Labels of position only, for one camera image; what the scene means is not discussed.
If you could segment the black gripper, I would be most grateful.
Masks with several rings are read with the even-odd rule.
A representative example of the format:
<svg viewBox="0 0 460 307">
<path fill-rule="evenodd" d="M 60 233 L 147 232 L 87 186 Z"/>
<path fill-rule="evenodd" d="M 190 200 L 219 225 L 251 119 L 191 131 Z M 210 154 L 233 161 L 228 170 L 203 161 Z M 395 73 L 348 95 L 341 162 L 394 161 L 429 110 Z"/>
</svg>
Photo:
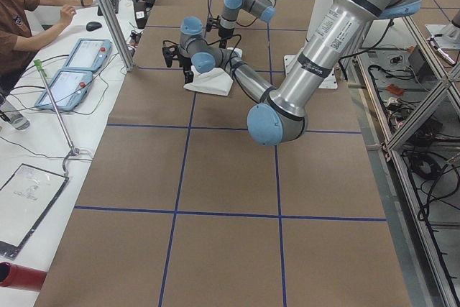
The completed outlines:
<svg viewBox="0 0 460 307">
<path fill-rule="evenodd" d="M 225 28 L 225 27 L 219 27 L 218 29 L 218 35 L 220 37 L 220 40 L 222 42 L 226 42 L 229 40 L 234 34 L 234 28 Z"/>
<path fill-rule="evenodd" d="M 179 65 L 184 72 L 184 84 L 189 84 L 193 82 L 194 73 L 192 71 L 192 62 L 188 57 L 181 56 L 179 57 Z"/>
</svg>

